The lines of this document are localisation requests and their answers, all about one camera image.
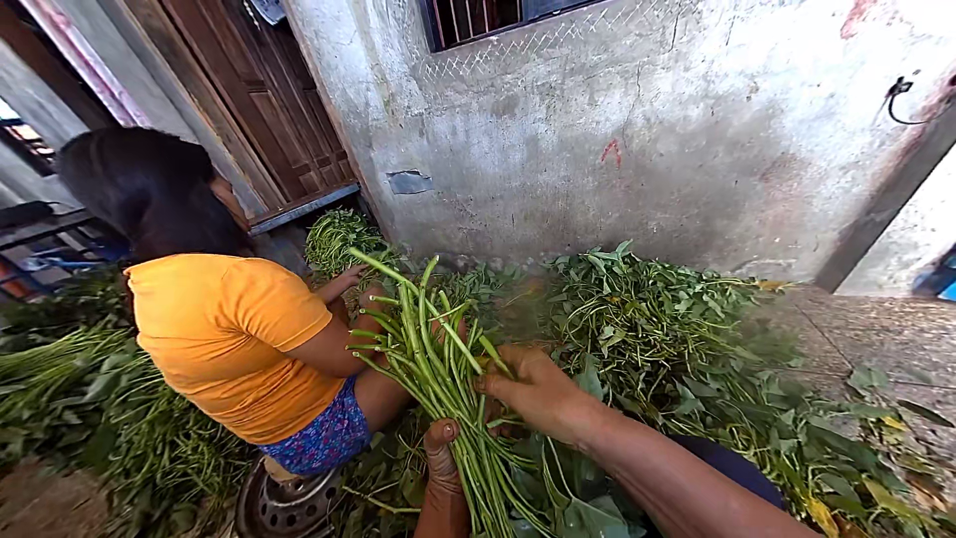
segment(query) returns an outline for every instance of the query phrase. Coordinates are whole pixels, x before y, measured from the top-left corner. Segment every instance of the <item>window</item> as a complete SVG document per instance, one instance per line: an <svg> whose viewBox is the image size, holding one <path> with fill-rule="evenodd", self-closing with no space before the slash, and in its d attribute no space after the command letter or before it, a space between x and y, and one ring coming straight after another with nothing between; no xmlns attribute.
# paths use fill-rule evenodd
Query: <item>window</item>
<svg viewBox="0 0 956 538"><path fill-rule="evenodd" d="M419 0L432 51L556 15L595 0Z"/></svg>
<svg viewBox="0 0 956 538"><path fill-rule="evenodd" d="M36 173L54 174L54 150L3 100L0 100L0 144L12 149Z"/></svg>

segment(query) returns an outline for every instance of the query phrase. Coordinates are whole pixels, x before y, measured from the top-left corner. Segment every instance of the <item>orange t-shirt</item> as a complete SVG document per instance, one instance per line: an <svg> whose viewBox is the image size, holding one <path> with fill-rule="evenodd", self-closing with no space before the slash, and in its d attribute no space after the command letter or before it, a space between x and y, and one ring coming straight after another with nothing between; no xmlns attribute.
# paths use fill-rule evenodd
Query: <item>orange t-shirt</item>
<svg viewBox="0 0 956 538"><path fill-rule="evenodd" d="M281 265L180 254L125 273L137 340L166 383L242 439L270 444L295 434L345 383L284 354L332 313Z"/></svg>

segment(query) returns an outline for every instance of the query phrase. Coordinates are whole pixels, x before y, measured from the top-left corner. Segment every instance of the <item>doorway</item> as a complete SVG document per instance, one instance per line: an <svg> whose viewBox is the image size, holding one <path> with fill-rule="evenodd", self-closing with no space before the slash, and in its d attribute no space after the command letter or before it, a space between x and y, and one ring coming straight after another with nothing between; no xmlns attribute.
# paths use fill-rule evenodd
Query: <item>doorway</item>
<svg viewBox="0 0 956 538"><path fill-rule="evenodd" d="M244 0L154 2L266 172L253 183L272 210L260 218L357 181L288 21Z"/></svg>

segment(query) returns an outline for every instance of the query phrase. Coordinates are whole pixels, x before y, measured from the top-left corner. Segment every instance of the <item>blue floral shorts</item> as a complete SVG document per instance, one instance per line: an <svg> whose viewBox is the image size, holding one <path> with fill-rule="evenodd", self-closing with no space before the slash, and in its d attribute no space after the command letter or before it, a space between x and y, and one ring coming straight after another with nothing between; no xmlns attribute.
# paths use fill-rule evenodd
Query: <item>blue floral shorts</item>
<svg viewBox="0 0 956 538"><path fill-rule="evenodd" d="M258 445L259 449L296 475L324 473L350 460L372 437L355 386L355 376L348 378L329 407L308 426L281 441Z"/></svg>

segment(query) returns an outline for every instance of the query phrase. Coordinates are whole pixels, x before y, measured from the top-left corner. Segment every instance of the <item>gray tape patch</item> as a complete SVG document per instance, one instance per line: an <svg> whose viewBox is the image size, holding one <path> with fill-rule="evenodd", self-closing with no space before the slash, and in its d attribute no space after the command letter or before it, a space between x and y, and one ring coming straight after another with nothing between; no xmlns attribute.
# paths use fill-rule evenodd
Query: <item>gray tape patch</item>
<svg viewBox="0 0 956 538"><path fill-rule="evenodd" d="M434 191L431 176L422 175L417 170L403 170L401 172L387 172L388 185L393 194L418 194L419 192Z"/></svg>

